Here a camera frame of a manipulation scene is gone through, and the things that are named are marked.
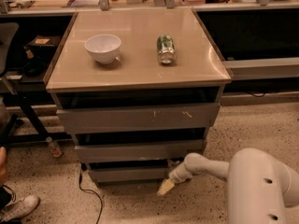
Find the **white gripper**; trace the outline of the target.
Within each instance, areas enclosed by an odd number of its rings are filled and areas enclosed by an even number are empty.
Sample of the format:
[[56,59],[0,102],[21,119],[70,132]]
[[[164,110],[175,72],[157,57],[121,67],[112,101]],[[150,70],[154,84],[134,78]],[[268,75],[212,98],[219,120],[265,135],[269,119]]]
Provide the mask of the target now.
[[158,196],[164,196],[175,186],[175,184],[182,183],[187,179],[190,179],[191,173],[186,169],[184,163],[180,163],[170,170],[168,177],[169,178],[166,178],[158,188]]

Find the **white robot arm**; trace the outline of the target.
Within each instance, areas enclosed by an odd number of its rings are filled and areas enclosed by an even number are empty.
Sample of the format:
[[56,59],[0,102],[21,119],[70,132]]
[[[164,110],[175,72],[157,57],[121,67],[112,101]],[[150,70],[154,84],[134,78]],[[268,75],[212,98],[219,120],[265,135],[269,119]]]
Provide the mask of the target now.
[[287,224],[285,210],[299,205],[299,173],[256,148],[244,148],[230,161],[190,153],[169,172],[157,194],[209,174],[227,183],[228,224]]

